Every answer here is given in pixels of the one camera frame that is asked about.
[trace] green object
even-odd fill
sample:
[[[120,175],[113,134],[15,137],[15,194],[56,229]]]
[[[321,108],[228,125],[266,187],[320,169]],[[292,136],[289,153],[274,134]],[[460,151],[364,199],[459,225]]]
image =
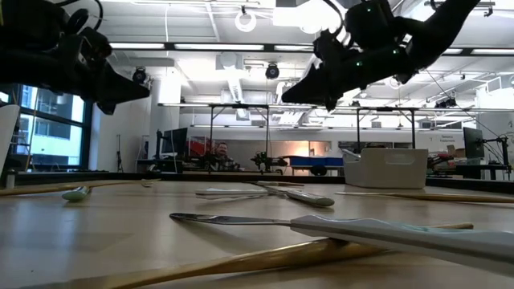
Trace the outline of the green object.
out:
[[[70,202],[82,201],[91,192],[91,189],[87,186],[79,187],[74,190],[69,190],[63,193],[63,199]]]

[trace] robotic manipulator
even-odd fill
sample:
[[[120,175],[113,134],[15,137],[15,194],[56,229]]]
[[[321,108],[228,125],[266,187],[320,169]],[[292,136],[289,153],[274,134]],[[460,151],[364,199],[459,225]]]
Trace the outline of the robotic manipulator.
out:
[[[106,60],[112,48],[96,31],[101,20],[84,27],[87,10],[70,16],[62,8],[77,1],[0,1],[0,83],[71,93],[112,115],[117,104],[145,98],[149,89],[112,69]]]
[[[341,26],[334,33],[321,32],[313,43],[320,66],[312,65],[308,74],[282,95],[282,101],[324,105],[329,111],[345,92],[355,88],[365,89],[390,76],[407,83],[450,47],[480,2],[446,0],[422,22],[393,16],[387,0],[361,0],[347,10],[343,21],[336,6],[324,1],[339,14]],[[336,39],[343,26],[351,36],[348,45]],[[412,38],[403,45],[407,34]]]

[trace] wooden table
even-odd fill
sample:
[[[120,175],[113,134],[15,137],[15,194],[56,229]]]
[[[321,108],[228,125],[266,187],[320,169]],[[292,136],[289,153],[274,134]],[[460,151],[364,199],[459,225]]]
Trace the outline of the wooden table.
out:
[[[0,287],[20,287],[97,275],[171,267],[271,249],[313,238],[281,226],[209,226],[174,222],[169,213],[295,218],[380,218],[412,224],[473,222],[476,229],[514,230],[514,206],[332,195],[376,192],[344,185],[306,185],[332,195],[333,209],[277,196],[202,200],[196,189],[248,184],[159,182],[93,190],[83,203],[60,193],[0,198]],[[426,188],[428,193],[473,193]],[[152,288],[513,288],[514,279],[413,254],[384,254],[315,267],[211,275]]]

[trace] blue object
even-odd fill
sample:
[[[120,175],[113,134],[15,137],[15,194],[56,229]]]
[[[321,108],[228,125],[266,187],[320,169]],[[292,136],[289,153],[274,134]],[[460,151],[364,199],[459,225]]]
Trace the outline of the blue object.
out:
[[[289,157],[290,166],[343,166],[342,157]]]

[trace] security camera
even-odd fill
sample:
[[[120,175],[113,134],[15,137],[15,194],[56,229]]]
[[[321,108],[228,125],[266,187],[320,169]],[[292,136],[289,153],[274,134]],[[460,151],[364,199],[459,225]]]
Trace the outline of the security camera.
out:
[[[279,77],[280,70],[276,66],[276,63],[269,63],[266,69],[266,78],[267,79],[277,79]]]
[[[145,83],[146,80],[146,68],[144,67],[136,67],[136,71],[132,75],[132,81],[138,84]]]

